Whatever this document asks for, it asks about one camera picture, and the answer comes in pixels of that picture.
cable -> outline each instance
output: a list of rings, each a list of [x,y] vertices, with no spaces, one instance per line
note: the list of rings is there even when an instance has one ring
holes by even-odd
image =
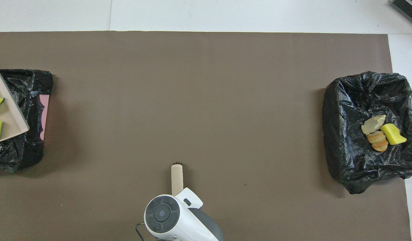
[[[137,228],[141,225],[144,225],[145,223],[138,223],[136,224],[136,226],[134,227],[134,230],[136,231],[137,235],[139,235],[139,238],[143,241],[142,235],[140,235],[140,232],[137,230]]]

bread piece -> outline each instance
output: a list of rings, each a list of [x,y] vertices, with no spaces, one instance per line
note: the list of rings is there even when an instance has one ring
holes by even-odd
[[[380,130],[376,130],[373,133],[367,135],[368,141],[373,144],[376,142],[380,142],[383,139],[386,139],[386,136],[384,135],[384,133]]]
[[[388,141],[386,139],[383,139],[382,141],[376,142],[371,146],[374,148],[374,150],[383,152],[388,149],[388,144]]]
[[[366,135],[378,130],[385,122],[386,115],[373,116],[367,119],[363,125],[361,125],[362,132]]]
[[[386,151],[388,149],[388,141],[386,136],[380,130],[376,130],[373,133],[367,135],[368,141],[376,151]]]

pink paper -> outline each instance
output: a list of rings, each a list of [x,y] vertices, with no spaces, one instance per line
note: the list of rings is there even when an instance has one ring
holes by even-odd
[[[49,98],[50,98],[50,95],[39,95],[39,100],[41,101],[41,104],[44,106],[44,110],[42,111],[42,115],[41,115],[42,131],[39,134],[39,137],[43,141],[44,141],[45,121],[47,120],[47,109],[48,109]]]

gray button panel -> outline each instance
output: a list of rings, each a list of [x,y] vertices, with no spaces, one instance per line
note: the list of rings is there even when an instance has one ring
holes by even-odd
[[[146,207],[147,226],[156,233],[171,230],[178,222],[180,208],[176,200],[169,196],[154,198]]]

white tray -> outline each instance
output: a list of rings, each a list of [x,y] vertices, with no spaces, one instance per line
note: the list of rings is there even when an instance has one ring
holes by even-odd
[[[0,74],[0,98],[2,97],[5,100],[0,105],[0,121],[3,122],[0,142],[29,130],[20,108]]]

